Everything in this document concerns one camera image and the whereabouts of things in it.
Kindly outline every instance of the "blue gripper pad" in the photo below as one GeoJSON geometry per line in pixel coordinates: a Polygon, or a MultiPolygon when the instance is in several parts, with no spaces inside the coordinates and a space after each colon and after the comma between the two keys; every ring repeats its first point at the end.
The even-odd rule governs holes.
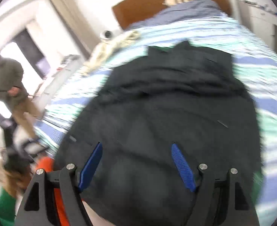
{"type": "Polygon", "coordinates": [[[181,176],[181,179],[183,180],[183,183],[185,184],[185,187],[189,189],[191,192],[195,192],[196,184],[194,181],[194,174],[190,166],[188,165],[187,161],[183,157],[183,154],[181,153],[180,149],[177,147],[175,143],[172,144],[171,152],[172,159],[179,171],[179,174],[181,176]]]}
{"type": "Polygon", "coordinates": [[[92,177],[100,163],[100,160],[103,155],[103,146],[101,143],[98,143],[94,148],[91,156],[89,157],[87,163],[85,164],[83,170],[80,174],[80,182],[78,185],[79,191],[82,192],[85,188],[90,185],[92,177]]]}

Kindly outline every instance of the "brown headboard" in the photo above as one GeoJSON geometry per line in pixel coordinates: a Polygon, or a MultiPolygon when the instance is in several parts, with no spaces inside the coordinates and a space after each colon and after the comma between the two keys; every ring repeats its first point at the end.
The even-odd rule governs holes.
{"type": "MultiPolygon", "coordinates": [[[[228,15],[231,15],[231,6],[228,0],[213,0],[228,15]]],[[[164,0],[124,0],[112,7],[120,26],[125,29],[130,24],[151,18],[161,10],[167,8],[164,0]]]]}

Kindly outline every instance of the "silver bolt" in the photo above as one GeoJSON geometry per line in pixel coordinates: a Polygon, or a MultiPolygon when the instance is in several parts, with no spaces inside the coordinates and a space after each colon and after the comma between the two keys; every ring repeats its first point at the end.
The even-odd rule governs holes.
{"type": "Polygon", "coordinates": [[[202,163],[202,164],[199,165],[199,168],[201,170],[206,170],[207,169],[207,164],[202,163]]]}
{"type": "Polygon", "coordinates": [[[232,174],[237,174],[238,173],[238,170],[236,168],[231,168],[231,173],[232,174]]]}
{"type": "Polygon", "coordinates": [[[70,163],[66,166],[68,170],[74,169],[74,164],[70,163]]]}
{"type": "Polygon", "coordinates": [[[42,173],[44,172],[44,170],[43,169],[38,169],[37,171],[36,171],[36,173],[38,174],[38,175],[41,175],[42,173]]]}

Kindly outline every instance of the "khaki pants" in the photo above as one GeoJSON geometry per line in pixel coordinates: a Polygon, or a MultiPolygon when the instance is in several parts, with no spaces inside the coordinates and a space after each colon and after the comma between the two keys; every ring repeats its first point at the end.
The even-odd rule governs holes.
{"type": "Polygon", "coordinates": [[[13,118],[15,119],[17,124],[22,126],[29,134],[29,136],[34,139],[37,137],[34,132],[34,127],[32,123],[26,118],[24,112],[28,112],[36,118],[39,118],[41,116],[41,113],[38,111],[34,103],[29,98],[26,98],[23,102],[15,106],[12,111],[13,118]]]}

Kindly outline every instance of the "blue and white striped bedding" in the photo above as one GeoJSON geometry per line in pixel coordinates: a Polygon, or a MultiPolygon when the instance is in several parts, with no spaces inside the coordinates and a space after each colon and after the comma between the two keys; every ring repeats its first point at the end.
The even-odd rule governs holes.
{"type": "Polygon", "coordinates": [[[37,134],[54,154],[81,110],[96,96],[111,71],[147,53],[147,46],[172,47],[183,40],[233,55],[234,75],[249,89],[257,107],[264,181],[256,209],[261,226],[277,218],[277,54],[237,21],[224,15],[137,29],[141,38],[114,54],[86,77],[77,71],[61,87],[45,117],[35,125],[37,134]]]}

